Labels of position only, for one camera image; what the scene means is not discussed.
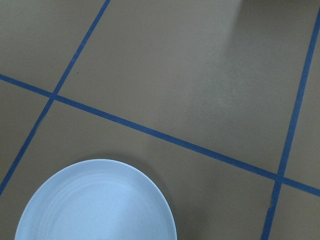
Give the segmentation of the light blue plate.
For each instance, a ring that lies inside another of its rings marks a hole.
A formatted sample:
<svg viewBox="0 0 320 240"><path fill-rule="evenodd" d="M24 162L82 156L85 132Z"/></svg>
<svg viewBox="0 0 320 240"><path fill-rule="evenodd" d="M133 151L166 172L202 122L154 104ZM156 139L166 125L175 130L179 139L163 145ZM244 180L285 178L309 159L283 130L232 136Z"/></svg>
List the light blue plate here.
<svg viewBox="0 0 320 240"><path fill-rule="evenodd" d="M175 240L171 209L155 183L126 163L92 159L51 176L33 194L17 240Z"/></svg>

